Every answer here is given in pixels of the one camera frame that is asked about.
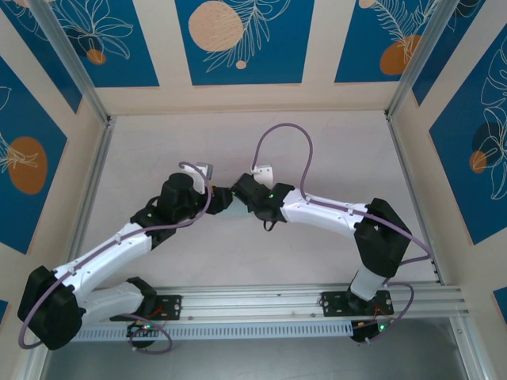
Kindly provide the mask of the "light teal paper box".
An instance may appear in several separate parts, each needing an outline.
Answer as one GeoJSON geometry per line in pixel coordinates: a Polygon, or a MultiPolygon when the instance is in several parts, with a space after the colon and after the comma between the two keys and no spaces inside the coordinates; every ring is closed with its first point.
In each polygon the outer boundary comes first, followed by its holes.
{"type": "Polygon", "coordinates": [[[250,215],[247,206],[235,197],[231,205],[223,213],[229,218],[245,218],[250,215]]]}

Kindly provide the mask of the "aluminium profile beam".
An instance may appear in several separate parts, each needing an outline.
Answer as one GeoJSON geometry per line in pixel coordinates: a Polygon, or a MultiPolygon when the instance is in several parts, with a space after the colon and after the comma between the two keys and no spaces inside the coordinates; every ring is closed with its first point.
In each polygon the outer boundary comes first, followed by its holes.
{"type": "MultiPolygon", "coordinates": [[[[180,295],[180,323],[321,321],[318,304],[325,291],[344,291],[344,283],[223,287],[157,287],[160,295],[180,295]]],[[[415,283],[408,318],[468,317],[471,308],[461,289],[439,283],[415,283]]]]}

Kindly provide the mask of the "black controller board green light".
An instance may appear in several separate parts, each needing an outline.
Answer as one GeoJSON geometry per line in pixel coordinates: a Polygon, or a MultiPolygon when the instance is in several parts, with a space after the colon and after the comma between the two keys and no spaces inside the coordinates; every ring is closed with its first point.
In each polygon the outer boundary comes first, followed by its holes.
{"type": "Polygon", "coordinates": [[[377,336],[394,325],[395,319],[352,321],[351,324],[353,330],[351,339],[358,344],[370,344],[377,336]]]}
{"type": "Polygon", "coordinates": [[[127,326],[127,338],[155,338],[159,336],[159,331],[152,324],[146,324],[141,321],[134,321],[127,326]]]}

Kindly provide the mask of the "aluminium table edge rail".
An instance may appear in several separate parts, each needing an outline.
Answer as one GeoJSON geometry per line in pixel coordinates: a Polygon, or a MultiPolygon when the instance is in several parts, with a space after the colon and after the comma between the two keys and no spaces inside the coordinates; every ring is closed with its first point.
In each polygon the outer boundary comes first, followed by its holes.
{"type": "Polygon", "coordinates": [[[78,213],[78,219],[74,228],[74,233],[69,248],[68,259],[73,260],[78,257],[81,251],[86,231],[90,222],[90,216],[93,210],[94,201],[97,195],[101,175],[105,166],[109,147],[112,140],[112,134],[116,126],[116,116],[110,116],[109,122],[102,132],[97,152],[93,164],[91,165],[90,175],[86,184],[84,198],[78,213]]]}
{"type": "Polygon", "coordinates": [[[406,155],[404,152],[404,149],[401,144],[401,140],[398,137],[398,133],[395,129],[395,126],[390,118],[386,117],[387,120],[387,126],[389,128],[389,132],[391,133],[391,138],[393,140],[396,153],[398,155],[398,160],[400,162],[400,166],[402,168],[403,176],[405,177],[406,185],[410,194],[411,203],[413,204],[415,214],[417,216],[417,223],[419,225],[419,228],[421,230],[421,235],[423,242],[432,250],[433,257],[431,259],[431,262],[433,264],[434,269],[436,270],[438,281],[442,285],[446,285],[446,273],[441,270],[440,263],[438,261],[438,258],[435,256],[435,251],[433,247],[433,239],[431,237],[431,234],[429,233],[429,230],[425,223],[424,215],[421,211],[420,203],[417,198],[417,193],[414,187],[414,180],[413,176],[410,172],[410,167],[408,165],[408,161],[406,160],[406,155]]]}

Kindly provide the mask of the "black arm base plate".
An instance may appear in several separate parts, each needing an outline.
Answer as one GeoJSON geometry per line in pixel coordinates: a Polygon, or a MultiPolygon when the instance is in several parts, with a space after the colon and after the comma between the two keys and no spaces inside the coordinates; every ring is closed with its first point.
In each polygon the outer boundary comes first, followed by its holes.
{"type": "Polygon", "coordinates": [[[158,295],[155,298],[154,308],[148,314],[152,321],[178,321],[182,310],[181,295],[158,295]]]}
{"type": "Polygon", "coordinates": [[[325,317],[373,317],[394,314],[391,294],[377,291],[370,301],[364,301],[350,291],[322,292],[318,304],[325,317]]]}

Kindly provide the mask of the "blue floral wall panel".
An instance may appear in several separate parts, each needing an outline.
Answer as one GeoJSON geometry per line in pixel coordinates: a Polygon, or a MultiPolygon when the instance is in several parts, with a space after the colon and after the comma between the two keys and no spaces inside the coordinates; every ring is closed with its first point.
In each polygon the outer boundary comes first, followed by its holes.
{"type": "Polygon", "coordinates": [[[430,129],[474,244],[507,227],[507,40],[491,47],[430,129]]]}
{"type": "Polygon", "coordinates": [[[356,0],[334,81],[399,80],[439,2],[356,0]]]}
{"type": "Polygon", "coordinates": [[[175,0],[194,86],[299,84],[314,0],[175,0]]]}
{"type": "Polygon", "coordinates": [[[417,106],[449,101],[507,24],[507,0],[459,0],[412,87],[417,106]]]}
{"type": "Polygon", "coordinates": [[[0,57],[0,243],[26,254],[67,137],[0,57]]]}
{"type": "Polygon", "coordinates": [[[133,0],[50,3],[95,87],[158,87],[133,0]]]}
{"type": "Polygon", "coordinates": [[[77,113],[82,102],[82,94],[37,23],[26,1],[0,0],[0,9],[44,68],[69,107],[77,113]]]}

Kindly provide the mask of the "aluminium frame post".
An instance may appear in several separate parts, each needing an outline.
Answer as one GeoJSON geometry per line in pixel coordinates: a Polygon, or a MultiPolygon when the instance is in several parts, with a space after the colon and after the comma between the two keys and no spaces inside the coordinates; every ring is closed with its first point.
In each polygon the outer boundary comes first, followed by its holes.
{"type": "Polygon", "coordinates": [[[90,76],[86,72],[85,67],[82,65],[82,61],[78,57],[50,6],[45,0],[26,0],[26,2],[37,24],[44,32],[44,35],[47,37],[50,45],[64,65],[67,73],[78,87],[93,114],[96,116],[99,123],[107,128],[111,116],[108,114],[98,96],[90,76]]]}
{"type": "Polygon", "coordinates": [[[409,95],[422,68],[426,64],[442,32],[446,28],[449,19],[456,10],[458,3],[459,0],[440,0],[436,4],[435,13],[429,20],[419,40],[419,44],[408,62],[399,80],[398,86],[385,109],[385,117],[388,122],[392,122],[395,114],[401,109],[404,100],[409,95]]]}

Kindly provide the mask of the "aluminium frame strut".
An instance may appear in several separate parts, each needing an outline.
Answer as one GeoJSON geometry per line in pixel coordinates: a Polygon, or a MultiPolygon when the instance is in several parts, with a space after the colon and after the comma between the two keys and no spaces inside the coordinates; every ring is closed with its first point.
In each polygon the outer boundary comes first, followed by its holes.
{"type": "Polygon", "coordinates": [[[48,353],[49,350],[43,347],[26,351],[15,380],[40,380],[48,353]]]}
{"type": "Polygon", "coordinates": [[[475,350],[471,334],[463,317],[450,317],[450,324],[454,333],[459,354],[467,373],[468,380],[486,380],[482,372],[478,354],[475,350]]]}

